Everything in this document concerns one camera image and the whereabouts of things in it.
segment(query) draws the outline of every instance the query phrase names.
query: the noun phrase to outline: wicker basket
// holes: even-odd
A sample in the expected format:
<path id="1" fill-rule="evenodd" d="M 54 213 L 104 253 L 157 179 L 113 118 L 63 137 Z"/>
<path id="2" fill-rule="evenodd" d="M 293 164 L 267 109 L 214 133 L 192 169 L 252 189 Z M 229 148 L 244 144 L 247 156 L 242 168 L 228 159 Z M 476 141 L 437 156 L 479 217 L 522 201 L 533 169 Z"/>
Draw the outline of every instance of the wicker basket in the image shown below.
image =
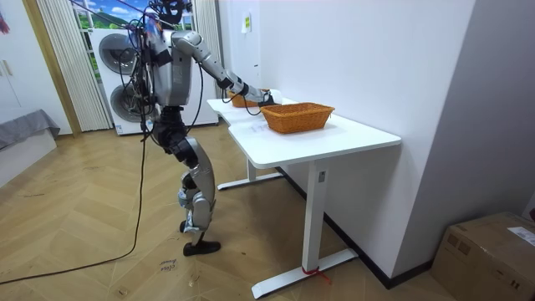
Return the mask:
<path id="1" fill-rule="evenodd" d="M 267 125 L 281 134 L 323 129 L 333 107 L 314 103 L 269 105 L 260 108 Z"/>
<path id="2" fill-rule="evenodd" d="M 254 102 L 254 101 L 250 101 L 250 100 L 245 100 L 243 98 L 242 95 L 238 95 L 236 97 L 234 97 L 234 94 L 232 91 L 227 91 L 228 93 L 228 97 L 230 97 L 232 99 L 232 105 L 237 107 L 237 108 L 245 108 L 245 102 L 247 102 L 247 107 L 253 107 L 253 106 L 258 106 L 258 103 Z"/>

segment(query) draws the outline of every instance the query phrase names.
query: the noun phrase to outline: curtain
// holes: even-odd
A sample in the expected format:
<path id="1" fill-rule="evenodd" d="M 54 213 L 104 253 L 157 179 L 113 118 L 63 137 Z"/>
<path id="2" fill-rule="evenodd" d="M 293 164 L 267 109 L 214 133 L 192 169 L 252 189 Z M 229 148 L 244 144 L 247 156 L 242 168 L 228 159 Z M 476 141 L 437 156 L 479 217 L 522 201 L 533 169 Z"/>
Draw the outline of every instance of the curtain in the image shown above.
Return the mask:
<path id="1" fill-rule="evenodd" d="M 222 51 L 216 5 L 216 0 L 193 0 L 193 23 L 195 31 L 202 36 L 214 58 L 221 62 Z M 214 86 L 218 95 L 221 88 L 216 81 L 214 81 Z"/>
<path id="2" fill-rule="evenodd" d="M 69 0 L 37 0 L 82 131 L 110 129 L 94 71 Z"/>

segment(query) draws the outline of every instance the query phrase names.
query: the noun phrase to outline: door frame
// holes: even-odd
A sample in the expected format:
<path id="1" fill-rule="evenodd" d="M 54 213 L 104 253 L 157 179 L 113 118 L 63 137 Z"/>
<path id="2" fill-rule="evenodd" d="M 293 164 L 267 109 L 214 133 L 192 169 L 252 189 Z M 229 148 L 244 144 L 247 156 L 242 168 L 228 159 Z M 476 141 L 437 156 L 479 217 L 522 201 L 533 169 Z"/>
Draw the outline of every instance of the door frame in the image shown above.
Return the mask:
<path id="1" fill-rule="evenodd" d="M 26 8 L 26 13 L 32 24 L 33 32 L 38 40 L 41 52 L 43 53 L 44 61 L 46 62 L 48 71 L 52 77 L 53 85 L 58 92 L 59 101 L 64 108 L 65 115 L 67 115 L 67 121 L 73 131 L 73 137 L 76 138 L 82 133 L 82 129 L 80 128 L 78 116 L 76 116 L 76 112 L 74 111 L 73 101 L 70 99 L 65 78 L 59 68 L 58 58 L 56 58 L 54 48 L 52 47 L 50 37 L 44 25 L 43 16 L 41 16 L 41 12 L 39 11 L 37 0 L 23 0 L 23 4 Z"/>

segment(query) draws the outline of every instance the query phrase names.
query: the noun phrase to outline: table foot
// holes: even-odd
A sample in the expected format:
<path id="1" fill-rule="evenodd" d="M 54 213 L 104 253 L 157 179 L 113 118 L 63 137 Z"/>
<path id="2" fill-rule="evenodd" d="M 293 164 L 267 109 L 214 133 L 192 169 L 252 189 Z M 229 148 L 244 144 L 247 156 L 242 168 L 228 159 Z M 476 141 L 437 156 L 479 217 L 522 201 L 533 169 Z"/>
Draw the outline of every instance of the table foot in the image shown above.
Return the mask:
<path id="1" fill-rule="evenodd" d="M 353 258 L 358 257 L 357 253 L 352 249 L 345 249 L 333 255 L 329 255 L 326 258 L 319 259 L 319 271 L 324 271 L 328 268 L 332 268 L 341 263 L 345 263 Z M 252 295 L 258 299 L 263 295 L 276 291 L 280 288 L 284 288 L 292 283 L 296 283 L 299 280 L 303 280 L 313 275 L 307 275 L 303 273 L 301 267 L 295 268 L 286 273 L 282 273 L 278 276 L 264 280 L 260 283 L 252 286 Z"/>
<path id="2" fill-rule="evenodd" d="M 228 182 L 228 183 L 223 183 L 223 184 L 217 185 L 217 190 L 221 191 L 221 190 L 225 190 L 225 189 L 232 188 L 232 187 L 245 186 L 245 185 L 256 183 L 256 182 L 260 182 L 260 181 L 277 179 L 277 178 L 282 177 L 282 176 L 283 176 L 282 173 L 275 172 L 275 173 L 269 174 L 269 175 L 257 176 L 254 180 L 243 179 L 243 180 L 238 180 L 238 181 L 232 181 L 232 182 Z"/>

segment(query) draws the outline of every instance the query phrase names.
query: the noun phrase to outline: dryer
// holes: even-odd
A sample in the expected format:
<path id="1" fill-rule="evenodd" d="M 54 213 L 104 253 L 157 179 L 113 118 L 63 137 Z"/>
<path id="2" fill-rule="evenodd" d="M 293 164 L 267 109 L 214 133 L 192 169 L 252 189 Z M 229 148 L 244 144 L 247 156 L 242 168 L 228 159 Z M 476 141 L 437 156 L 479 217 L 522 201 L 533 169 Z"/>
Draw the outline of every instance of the dryer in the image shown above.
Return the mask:
<path id="1" fill-rule="evenodd" d="M 123 82 L 127 84 L 130 81 L 130 73 L 134 67 L 135 57 L 134 50 L 125 50 L 130 47 L 128 31 L 126 29 L 93 28 L 89 30 L 89 39 L 93 45 L 94 57 L 99 67 L 105 97 L 111 110 L 117 134 L 141 133 L 140 112 L 136 109 L 131 99 L 133 89 L 130 86 L 125 89 L 123 86 Z M 192 66 L 191 74 L 190 100 L 182 111 L 182 120 L 186 125 L 190 125 L 195 118 L 201 93 L 201 77 L 196 64 Z M 207 99 L 216 98 L 214 80 L 204 71 L 203 79 L 203 104 L 196 125 L 216 124 L 218 121 L 217 115 L 206 103 Z M 151 121 L 147 120 L 147 125 L 150 129 L 152 127 Z"/>

